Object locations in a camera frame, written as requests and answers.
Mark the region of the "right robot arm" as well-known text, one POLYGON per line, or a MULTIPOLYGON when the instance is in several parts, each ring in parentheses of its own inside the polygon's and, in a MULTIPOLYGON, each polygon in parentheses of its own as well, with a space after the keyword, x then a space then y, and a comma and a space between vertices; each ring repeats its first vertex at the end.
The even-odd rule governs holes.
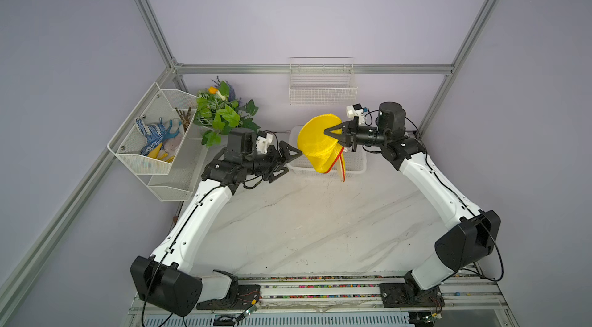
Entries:
POLYGON ((352 151, 373 147, 407 177, 434 207, 446 227, 434 251, 422 265, 406 275, 408 290, 419 294, 438 287, 467 265, 499 254, 496 243, 501 219, 493 210, 484 211, 462 194, 435 165, 423 142, 407 134, 403 107, 394 102, 379 105, 373 125, 353 117, 331 123, 324 134, 352 151))

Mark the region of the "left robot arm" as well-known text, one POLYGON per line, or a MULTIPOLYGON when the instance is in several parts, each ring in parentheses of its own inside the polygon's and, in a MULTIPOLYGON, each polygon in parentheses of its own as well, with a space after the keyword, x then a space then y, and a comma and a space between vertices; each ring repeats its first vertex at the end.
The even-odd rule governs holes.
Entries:
POLYGON ((249 179, 272 183, 288 173, 288 163, 302 152, 271 133, 237 128, 205 166, 197 191, 171 232, 149 257, 138 256, 130 274, 139 298, 185 317, 197 305, 210 301, 234 304, 238 280, 233 274, 197 270, 198 251, 216 217, 237 189, 249 179))

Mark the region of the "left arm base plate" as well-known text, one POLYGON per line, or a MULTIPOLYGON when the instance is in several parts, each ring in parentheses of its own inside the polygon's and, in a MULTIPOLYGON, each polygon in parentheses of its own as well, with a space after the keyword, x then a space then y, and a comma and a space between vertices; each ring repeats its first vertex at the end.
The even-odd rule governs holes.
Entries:
POLYGON ((196 305, 196 310, 237 310, 243 311, 258 302, 261 297, 260 285, 234 285, 224 299, 214 299, 196 305))

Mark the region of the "yellow mesh laundry bag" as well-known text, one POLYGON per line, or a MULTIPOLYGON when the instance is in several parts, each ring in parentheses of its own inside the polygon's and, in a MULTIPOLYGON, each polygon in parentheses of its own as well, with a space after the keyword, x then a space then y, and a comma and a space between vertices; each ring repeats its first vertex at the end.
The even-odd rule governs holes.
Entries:
POLYGON ((337 172, 342 182, 346 180, 344 152, 345 148, 335 138, 336 133, 325 130, 342 123, 334 114, 324 114, 312 118, 303 126, 298 135, 298 149, 311 163, 314 170, 321 174, 328 174, 338 166, 337 172))

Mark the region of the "teal garden rake yellow handle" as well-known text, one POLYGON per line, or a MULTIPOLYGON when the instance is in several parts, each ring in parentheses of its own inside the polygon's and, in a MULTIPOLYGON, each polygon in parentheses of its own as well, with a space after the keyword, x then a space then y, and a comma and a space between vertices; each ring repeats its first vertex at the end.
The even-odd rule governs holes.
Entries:
POLYGON ((183 140, 182 129, 183 125, 180 120, 171 120, 170 128, 165 129, 166 133, 163 135, 162 140, 159 143, 151 143, 147 149, 146 156, 155 160, 172 163, 183 140))

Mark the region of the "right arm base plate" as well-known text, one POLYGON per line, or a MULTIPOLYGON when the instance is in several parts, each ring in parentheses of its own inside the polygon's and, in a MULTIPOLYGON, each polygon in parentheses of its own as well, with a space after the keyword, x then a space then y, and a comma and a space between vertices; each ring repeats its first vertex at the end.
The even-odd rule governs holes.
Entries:
POLYGON ((379 285, 379 292, 385 308, 444 307, 439 287, 422 290, 406 283, 382 283, 379 285))

